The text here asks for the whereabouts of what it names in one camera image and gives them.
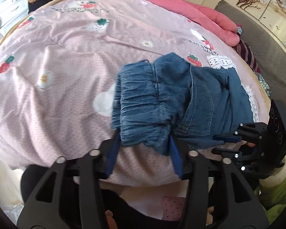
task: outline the camera lens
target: camera lens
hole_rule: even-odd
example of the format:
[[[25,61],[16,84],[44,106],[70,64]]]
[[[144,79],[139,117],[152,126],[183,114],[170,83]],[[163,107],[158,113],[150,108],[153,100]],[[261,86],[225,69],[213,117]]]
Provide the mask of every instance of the camera lens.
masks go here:
[[[274,120],[274,125],[275,125],[275,132],[278,132],[278,129],[279,129],[279,127],[280,127],[280,124],[279,124],[279,122],[278,122],[278,118],[275,118],[275,120]]]
[[[270,110],[270,117],[273,119],[273,117],[275,116],[275,111],[273,110],[273,108]]]
[[[280,145],[281,143],[282,143],[282,133],[280,132],[279,134],[278,134],[278,144]]]

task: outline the pink comforter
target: pink comforter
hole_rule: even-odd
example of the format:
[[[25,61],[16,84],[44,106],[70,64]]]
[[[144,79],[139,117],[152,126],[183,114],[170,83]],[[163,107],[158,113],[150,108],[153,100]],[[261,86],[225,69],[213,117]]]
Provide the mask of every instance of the pink comforter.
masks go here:
[[[184,0],[147,0],[174,13],[183,15],[214,33],[229,46],[236,46],[239,37],[237,26],[225,15],[214,9],[190,3]]]

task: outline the folded clothes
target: folded clothes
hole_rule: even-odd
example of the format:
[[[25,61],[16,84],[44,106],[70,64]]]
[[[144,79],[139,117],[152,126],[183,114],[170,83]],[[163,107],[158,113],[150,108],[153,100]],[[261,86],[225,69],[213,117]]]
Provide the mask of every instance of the folded clothes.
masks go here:
[[[171,134],[206,149],[224,144],[215,134],[247,122],[251,104],[232,66],[196,67],[169,53],[124,65],[117,75],[112,125],[123,146],[143,142],[166,155]]]

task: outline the striped cloth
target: striped cloth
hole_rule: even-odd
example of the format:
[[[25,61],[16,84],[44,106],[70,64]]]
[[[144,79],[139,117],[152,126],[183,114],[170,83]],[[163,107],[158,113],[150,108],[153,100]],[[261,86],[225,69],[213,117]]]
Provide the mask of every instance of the striped cloth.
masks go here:
[[[244,42],[242,39],[239,41],[237,46],[232,47],[238,55],[242,57],[243,60],[251,67],[251,69],[260,73],[260,68],[258,67],[258,63],[253,55],[251,47]]]

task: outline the white lace trim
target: white lace trim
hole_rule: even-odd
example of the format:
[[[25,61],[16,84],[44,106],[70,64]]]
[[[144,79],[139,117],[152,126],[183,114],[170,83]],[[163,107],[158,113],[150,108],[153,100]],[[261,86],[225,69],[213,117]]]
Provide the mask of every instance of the white lace trim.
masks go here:
[[[232,60],[229,59],[227,56],[207,56],[208,62],[213,69],[228,69],[228,68],[234,68],[236,71],[236,66],[233,64]]]
[[[251,111],[253,113],[253,122],[259,122],[259,116],[258,116],[257,108],[256,108],[256,105],[254,102],[254,98],[253,98],[253,91],[250,88],[250,86],[248,86],[248,85],[242,85],[242,87],[244,88],[244,90],[246,91],[246,93],[249,96]]]

